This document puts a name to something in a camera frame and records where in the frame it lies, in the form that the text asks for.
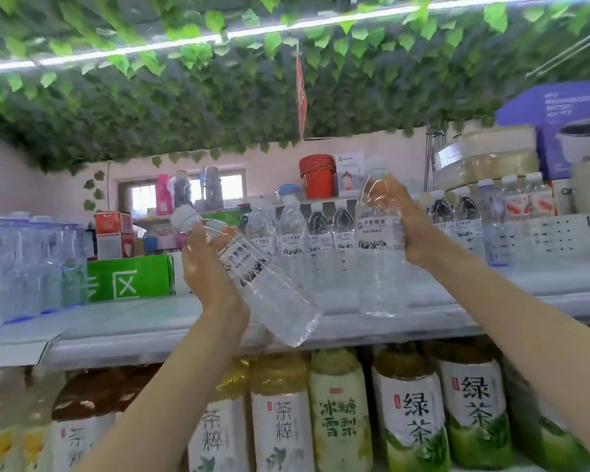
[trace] stack of red buckets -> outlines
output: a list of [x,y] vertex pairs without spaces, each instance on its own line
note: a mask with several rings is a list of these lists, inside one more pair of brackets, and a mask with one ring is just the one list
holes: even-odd
[[334,195],[334,158],[328,154],[308,155],[299,161],[299,175],[304,178],[306,197],[327,199]]

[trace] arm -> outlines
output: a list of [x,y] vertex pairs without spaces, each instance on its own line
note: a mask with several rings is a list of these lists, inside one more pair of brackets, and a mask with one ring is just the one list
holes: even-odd
[[590,451],[590,328],[467,253],[387,180],[399,199],[407,259],[448,290]]
[[203,312],[120,421],[73,472],[173,472],[249,323],[203,228],[182,254],[184,279]]

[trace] purple packaging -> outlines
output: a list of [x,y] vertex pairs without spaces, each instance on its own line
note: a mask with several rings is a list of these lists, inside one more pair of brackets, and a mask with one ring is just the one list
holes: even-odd
[[544,177],[567,179],[590,158],[590,81],[534,86],[496,111],[499,126],[531,124]]

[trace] window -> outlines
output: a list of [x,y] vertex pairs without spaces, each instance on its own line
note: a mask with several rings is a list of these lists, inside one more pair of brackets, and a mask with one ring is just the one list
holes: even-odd
[[[201,182],[198,174],[190,177],[190,199],[192,202],[205,197],[201,190]],[[131,212],[135,217],[145,217],[147,209],[154,208],[155,203],[155,179],[139,182],[121,182],[118,198],[121,200],[120,210]],[[243,170],[230,170],[221,173],[221,188],[223,200],[239,199],[246,196],[245,172]]]

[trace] ceiling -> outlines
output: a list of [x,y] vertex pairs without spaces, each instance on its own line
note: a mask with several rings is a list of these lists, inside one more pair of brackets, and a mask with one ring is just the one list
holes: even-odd
[[[533,84],[590,79],[590,47],[527,76],[590,34],[590,0],[447,10],[434,9],[437,1],[0,0],[0,61],[39,65],[50,56],[220,38],[0,71],[0,138],[44,171],[72,172],[100,160],[169,153],[198,161],[221,150],[268,150],[269,142],[286,147],[299,140],[298,48],[307,138],[411,135],[472,118],[490,125],[495,110]],[[414,11],[235,37],[393,7]]]

